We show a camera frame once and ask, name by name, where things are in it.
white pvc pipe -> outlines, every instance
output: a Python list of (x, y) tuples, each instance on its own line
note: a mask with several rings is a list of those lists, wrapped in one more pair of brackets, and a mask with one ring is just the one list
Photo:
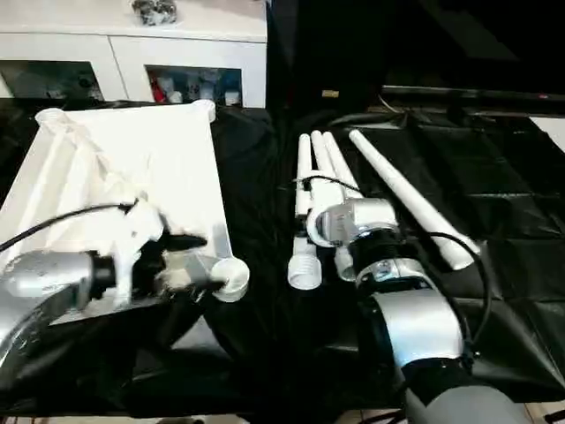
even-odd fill
[[(297, 197), (295, 214), (306, 216), (312, 205), (311, 193), (305, 191), (300, 180), (312, 175), (312, 151), (310, 137), (301, 134), (298, 139)], [(321, 264), (316, 256), (316, 246), (306, 237), (294, 238), (292, 257), (289, 261), (289, 284), (299, 290), (312, 290), (321, 284)]]
[[(426, 231), (445, 232), (461, 239), (473, 252), (477, 254), (480, 252), (478, 246), (457, 231), (359, 130), (351, 131), (350, 139)], [(471, 256), (456, 242), (439, 237), (433, 237), (433, 241), (452, 269), (463, 269), (473, 263)]]
[(316, 155), (318, 169), (325, 175), (335, 178), (334, 166), (329, 158), (329, 152), (326, 149), (326, 142), (324, 141), (321, 132), (317, 130), (312, 132), (312, 145), (314, 147), (314, 154)]
[[(359, 188), (355, 177), (353, 177), (353, 174), (351, 173), (349, 165), (343, 158), (342, 151), (339, 149), (337, 143), (335, 142), (334, 135), (331, 132), (324, 132), (323, 138), (324, 143), (326, 144), (326, 150), (329, 154), (329, 159), (333, 164), (335, 176), (337, 177), (337, 179), (349, 184), (350, 186)], [(345, 197), (357, 199), (363, 197), (360, 192), (356, 192), (355, 190), (351, 190), (349, 188), (343, 187), (343, 192)]]
[[(318, 171), (313, 175), (322, 177), (335, 178), (334, 165), (332, 165), (329, 152), (326, 149), (326, 142), (321, 132), (312, 132), (312, 145), (318, 164)], [(318, 218), (328, 208), (339, 205), (343, 202), (342, 187), (337, 183), (330, 182), (327, 179), (315, 178), (312, 180), (312, 211), (308, 214), (306, 221), (306, 229), (310, 240), (321, 247), (334, 247), (330, 242), (325, 240), (318, 232)]]
[(306, 215), (310, 208), (311, 198), (310, 192), (305, 192), (302, 180), (309, 177), (312, 173), (312, 153), (310, 145), (310, 136), (301, 134), (298, 139), (298, 166), (297, 166), (297, 198), (296, 198), (296, 216)]

metal part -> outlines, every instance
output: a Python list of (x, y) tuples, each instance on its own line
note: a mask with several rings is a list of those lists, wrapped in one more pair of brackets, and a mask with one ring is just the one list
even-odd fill
[(390, 279), (416, 277), (425, 281), (427, 287), (435, 288), (435, 284), (433, 284), (433, 281), (427, 276), (420, 262), (411, 258), (384, 259), (372, 263), (359, 272), (355, 281), (356, 286), (359, 287), (366, 281), (367, 276), (371, 276), (373, 281), (377, 283), (386, 282)]
[(375, 293), (387, 324), (397, 367), (414, 360), (456, 359), (463, 354), (459, 321), (435, 289)]
[(41, 332), (72, 305), (75, 287), (42, 298), (19, 298), (0, 288), (0, 390), (9, 389)]
[(318, 217), (320, 235), (333, 246), (348, 245), (377, 229), (396, 230), (395, 210), (384, 199), (347, 199)]
[(87, 305), (93, 280), (88, 253), (35, 251), (6, 266), (0, 275), (0, 390), (13, 384), (50, 323)]
[(0, 284), (14, 297), (41, 298), (69, 284), (77, 287), (78, 309), (90, 301), (93, 260), (88, 253), (37, 250), (11, 261), (0, 276)]

white countertop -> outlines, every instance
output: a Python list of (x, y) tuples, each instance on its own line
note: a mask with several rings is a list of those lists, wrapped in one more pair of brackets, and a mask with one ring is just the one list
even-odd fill
[(176, 0), (178, 21), (142, 26), (129, 0), (1, 0), (0, 33), (267, 42), (262, 0)]

table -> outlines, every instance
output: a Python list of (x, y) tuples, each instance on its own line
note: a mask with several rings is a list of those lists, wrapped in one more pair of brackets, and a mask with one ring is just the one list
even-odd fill
[[(29, 117), (41, 106), (0, 104), (4, 185), (33, 138)], [(466, 125), (433, 114), (374, 120), (393, 125), (366, 129), (367, 138), (483, 246), (495, 293), (474, 374), (517, 402), (565, 398), (565, 156), (525, 118)], [(232, 305), (212, 300), (190, 331), (200, 311), (181, 301), (52, 328), (0, 408), (38, 415), (277, 411), (270, 422), (307, 412), (322, 422), (347, 409), (393, 405), (391, 388), (359, 354), (351, 285), (331, 267), (317, 291), (286, 283), (300, 132), (330, 128), (361, 189), (388, 194), (347, 141), (346, 128), (356, 124), (219, 110), (216, 161), (234, 254), (252, 272), (248, 294)], [(441, 274), (472, 325), (481, 297), (474, 268)]]

white cabinet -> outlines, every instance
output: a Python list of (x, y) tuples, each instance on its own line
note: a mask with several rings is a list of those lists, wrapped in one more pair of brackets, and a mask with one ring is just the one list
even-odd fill
[(127, 98), (103, 35), (0, 34), (0, 96)]
[(177, 22), (143, 26), (121, 0), (2, 0), (0, 97), (264, 107), (264, 2), (176, 4)]
[[(215, 92), (211, 100), (225, 102), (229, 90), (238, 93), (245, 107), (265, 107), (266, 43), (140, 37), (110, 40), (130, 100), (152, 102), (151, 80), (165, 78), (172, 80), (185, 101), (204, 96), (201, 87), (208, 85)], [(200, 92), (187, 98), (195, 89)]]

